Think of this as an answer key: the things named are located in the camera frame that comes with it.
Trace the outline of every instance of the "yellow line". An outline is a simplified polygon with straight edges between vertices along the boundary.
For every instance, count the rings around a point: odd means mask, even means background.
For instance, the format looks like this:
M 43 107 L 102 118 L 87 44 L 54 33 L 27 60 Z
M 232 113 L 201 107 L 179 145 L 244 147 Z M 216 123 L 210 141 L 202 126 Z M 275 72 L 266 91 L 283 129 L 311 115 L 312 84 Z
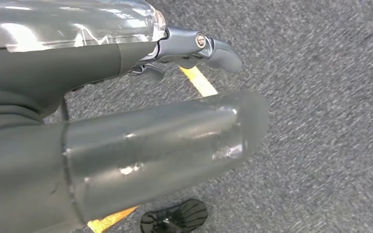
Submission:
M 197 67 L 193 67 L 191 69 L 184 69 L 182 67 L 179 68 L 188 77 L 188 79 L 202 96 L 212 96 L 218 94 L 218 91 Z
M 88 222 L 88 227 L 94 232 L 94 233 L 102 233 L 106 229 L 110 228 L 115 223 L 121 221 L 124 217 L 128 216 L 130 213 L 132 213 L 136 207 L 129 208 L 127 210 L 112 214 L 108 217 L 105 217 L 101 220 L 94 220 Z
M 202 96 L 212 96 L 218 94 L 214 86 L 208 81 L 208 79 L 206 79 L 206 77 L 200 72 L 200 70 L 197 67 L 193 67 L 191 69 L 184 69 L 182 67 L 179 68 L 188 77 L 188 79 L 191 81 L 191 83 Z M 88 222 L 88 227 L 94 233 L 102 233 L 115 223 L 121 221 L 124 217 L 128 216 L 136 208 L 137 206 L 112 214 L 101 220 L 90 221 Z

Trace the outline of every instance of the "cable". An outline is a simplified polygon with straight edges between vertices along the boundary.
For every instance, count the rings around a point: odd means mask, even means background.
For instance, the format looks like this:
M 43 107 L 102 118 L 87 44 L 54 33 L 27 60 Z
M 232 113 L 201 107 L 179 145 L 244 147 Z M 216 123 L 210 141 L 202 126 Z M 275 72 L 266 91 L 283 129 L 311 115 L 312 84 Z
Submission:
M 65 98 L 63 98 L 61 102 L 60 115 L 61 115 L 61 120 L 69 121 L 67 100 Z

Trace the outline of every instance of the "bolt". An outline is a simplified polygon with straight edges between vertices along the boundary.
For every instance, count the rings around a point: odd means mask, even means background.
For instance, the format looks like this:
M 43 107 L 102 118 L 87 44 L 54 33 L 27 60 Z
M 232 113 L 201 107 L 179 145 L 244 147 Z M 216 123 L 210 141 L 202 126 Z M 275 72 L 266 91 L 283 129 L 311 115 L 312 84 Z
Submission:
M 205 36 L 202 35 L 201 33 L 197 34 L 197 37 L 195 38 L 196 42 L 197 42 L 197 45 L 199 48 L 203 48 L 205 47 L 205 44 L 206 44 L 206 40 L 205 40 Z

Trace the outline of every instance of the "protective plastic cover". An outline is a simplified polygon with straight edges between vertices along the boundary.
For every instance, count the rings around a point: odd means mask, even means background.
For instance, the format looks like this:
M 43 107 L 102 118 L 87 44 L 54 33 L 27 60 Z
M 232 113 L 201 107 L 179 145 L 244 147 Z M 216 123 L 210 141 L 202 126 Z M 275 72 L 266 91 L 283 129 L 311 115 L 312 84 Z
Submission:
M 0 48 L 10 52 L 154 42 L 165 26 L 145 0 L 0 0 Z

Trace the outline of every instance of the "plastic wrap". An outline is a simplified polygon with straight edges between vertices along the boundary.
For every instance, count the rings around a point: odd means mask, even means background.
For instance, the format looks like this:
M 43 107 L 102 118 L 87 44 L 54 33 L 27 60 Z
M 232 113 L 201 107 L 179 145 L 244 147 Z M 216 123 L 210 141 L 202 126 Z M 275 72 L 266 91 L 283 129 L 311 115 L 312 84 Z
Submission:
M 0 0 L 0 47 L 10 52 L 154 42 L 165 19 L 144 0 Z

